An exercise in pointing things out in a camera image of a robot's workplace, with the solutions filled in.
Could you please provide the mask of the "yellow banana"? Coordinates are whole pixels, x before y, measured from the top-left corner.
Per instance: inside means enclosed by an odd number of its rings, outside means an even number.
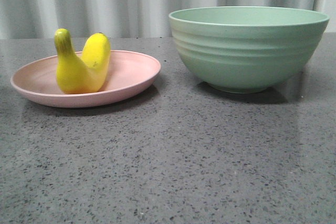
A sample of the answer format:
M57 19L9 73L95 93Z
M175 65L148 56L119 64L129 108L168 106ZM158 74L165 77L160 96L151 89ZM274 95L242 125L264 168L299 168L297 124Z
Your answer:
M70 32L60 28L54 35L58 64L56 81L65 94L93 93L100 90L107 77L110 42L103 33L91 35L78 56Z

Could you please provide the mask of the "pink plate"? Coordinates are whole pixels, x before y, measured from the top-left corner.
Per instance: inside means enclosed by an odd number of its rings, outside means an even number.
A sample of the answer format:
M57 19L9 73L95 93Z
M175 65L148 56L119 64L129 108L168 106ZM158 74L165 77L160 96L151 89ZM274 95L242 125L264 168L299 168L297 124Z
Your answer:
M109 72L100 91L64 94L56 83L56 56L43 58L19 68L12 86L25 98L57 108L89 108L131 98L147 89L159 74L160 62L148 55L125 50L111 52Z

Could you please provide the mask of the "green ribbed bowl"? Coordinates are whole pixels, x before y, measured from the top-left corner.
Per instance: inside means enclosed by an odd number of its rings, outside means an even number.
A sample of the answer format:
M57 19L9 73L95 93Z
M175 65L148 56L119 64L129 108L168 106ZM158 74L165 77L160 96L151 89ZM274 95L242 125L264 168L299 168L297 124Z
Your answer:
M169 21L191 73L218 90L255 93L304 68L329 16L296 8L221 6L177 10Z

